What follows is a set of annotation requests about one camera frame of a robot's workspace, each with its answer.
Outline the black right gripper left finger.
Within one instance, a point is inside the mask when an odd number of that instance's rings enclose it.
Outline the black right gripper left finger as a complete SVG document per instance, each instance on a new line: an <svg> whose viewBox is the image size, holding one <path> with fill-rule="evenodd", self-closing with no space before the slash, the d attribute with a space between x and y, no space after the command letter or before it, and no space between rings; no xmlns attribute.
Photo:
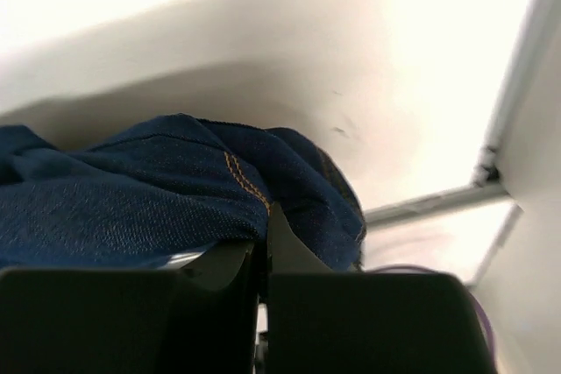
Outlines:
<svg viewBox="0 0 561 374"><path fill-rule="evenodd" d="M4 373L249 373L257 287L250 244L180 268L1 273Z"/></svg>

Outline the dark blue denim trousers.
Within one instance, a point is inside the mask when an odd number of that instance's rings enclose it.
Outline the dark blue denim trousers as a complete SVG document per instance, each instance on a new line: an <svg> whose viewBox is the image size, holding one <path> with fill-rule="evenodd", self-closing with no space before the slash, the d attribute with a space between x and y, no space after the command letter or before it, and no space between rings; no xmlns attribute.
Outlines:
<svg viewBox="0 0 561 374"><path fill-rule="evenodd" d="M328 267L359 264L359 201L297 131L179 114L63 151L24 125L1 129L3 265L157 267L263 240L274 205Z"/></svg>

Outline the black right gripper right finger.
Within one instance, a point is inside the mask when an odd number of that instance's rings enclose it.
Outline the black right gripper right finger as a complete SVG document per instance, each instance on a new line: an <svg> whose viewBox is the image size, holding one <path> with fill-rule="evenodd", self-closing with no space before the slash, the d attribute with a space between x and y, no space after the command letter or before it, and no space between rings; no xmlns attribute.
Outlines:
<svg viewBox="0 0 561 374"><path fill-rule="evenodd" d="M269 373L492 373L479 303L441 273L334 272L274 206L267 232Z"/></svg>

